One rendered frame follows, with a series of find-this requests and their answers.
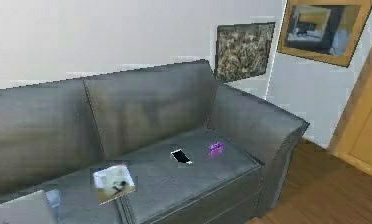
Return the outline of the dark grey sofa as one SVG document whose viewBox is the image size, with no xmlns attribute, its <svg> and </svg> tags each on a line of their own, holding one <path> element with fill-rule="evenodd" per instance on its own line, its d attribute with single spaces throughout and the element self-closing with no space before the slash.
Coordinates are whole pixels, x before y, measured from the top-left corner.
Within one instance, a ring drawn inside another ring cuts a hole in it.
<svg viewBox="0 0 372 224">
<path fill-rule="evenodd" d="M 205 60 L 3 89 L 0 204 L 43 190 L 59 224 L 245 224 L 277 204 L 306 129 Z M 136 190 L 100 204 L 93 174 L 118 164 Z"/>
</svg>

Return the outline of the small purple box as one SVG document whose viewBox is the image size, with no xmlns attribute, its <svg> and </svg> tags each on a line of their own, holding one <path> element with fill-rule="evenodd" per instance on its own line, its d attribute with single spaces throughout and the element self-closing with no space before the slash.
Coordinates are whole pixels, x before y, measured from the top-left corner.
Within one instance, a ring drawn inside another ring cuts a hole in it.
<svg viewBox="0 0 372 224">
<path fill-rule="evenodd" d="M 209 146 L 209 156 L 215 157 L 223 152 L 224 144 L 222 142 L 217 142 Z"/>
</svg>

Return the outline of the dark speckled framed picture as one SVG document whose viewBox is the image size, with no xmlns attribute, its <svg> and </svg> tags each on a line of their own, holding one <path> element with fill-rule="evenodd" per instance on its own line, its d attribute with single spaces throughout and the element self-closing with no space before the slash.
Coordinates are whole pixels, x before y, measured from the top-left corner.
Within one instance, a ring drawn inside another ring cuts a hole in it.
<svg viewBox="0 0 372 224">
<path fill-rule="evenodd" d="M 234 82 L 266 73 L 275 22 L 219 25 L 215 75 Z"/>
</svg>

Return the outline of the pale square book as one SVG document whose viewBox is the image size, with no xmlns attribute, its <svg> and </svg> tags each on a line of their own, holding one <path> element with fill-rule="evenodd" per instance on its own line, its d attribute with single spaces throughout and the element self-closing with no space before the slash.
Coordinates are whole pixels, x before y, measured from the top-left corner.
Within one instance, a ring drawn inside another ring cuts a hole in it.
<svg viewBox="0 0 372 224">
<path fill-rule="evenodd" d="M 93 174 L 97 200 L 108 203 L 136 190 L 135 183 L 125 164 L 118 164 L 99 170 Z"/>
</svg>

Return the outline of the wooden framed picture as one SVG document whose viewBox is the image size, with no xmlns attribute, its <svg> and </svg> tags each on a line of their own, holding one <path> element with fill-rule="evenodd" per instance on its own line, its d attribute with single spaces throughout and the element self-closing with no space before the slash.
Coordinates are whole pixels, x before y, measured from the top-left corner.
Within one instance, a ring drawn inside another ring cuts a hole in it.
<svg viewBox="0 0 372 224">
<path fill-rule="evenodd" d="M 286 0 L 277 52 L 348 67 L 372 0 Z"/>
</svg>

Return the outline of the light wooden door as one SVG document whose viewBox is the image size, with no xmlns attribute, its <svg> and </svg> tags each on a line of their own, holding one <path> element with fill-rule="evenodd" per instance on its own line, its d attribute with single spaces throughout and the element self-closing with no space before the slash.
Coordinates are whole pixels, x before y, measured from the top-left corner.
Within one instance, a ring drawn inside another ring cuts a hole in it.
<svg viewBox="0 0 372 224">
<path fill-rule="evenodd" d="M 372 176 L 372 46 L 331 138 L 328 151 Z"/>
</svg>

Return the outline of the grey laptop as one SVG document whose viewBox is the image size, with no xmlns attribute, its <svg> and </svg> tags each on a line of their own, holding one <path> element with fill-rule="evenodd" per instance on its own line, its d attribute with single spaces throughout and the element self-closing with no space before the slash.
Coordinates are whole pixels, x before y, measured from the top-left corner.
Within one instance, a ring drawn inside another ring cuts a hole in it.
<svg viewBox="0 0 372 224">
<path fill-rule="evenodd" d="M 0 204 L 0 224 L 59 224 L 43 190 Z"/>
</svg>

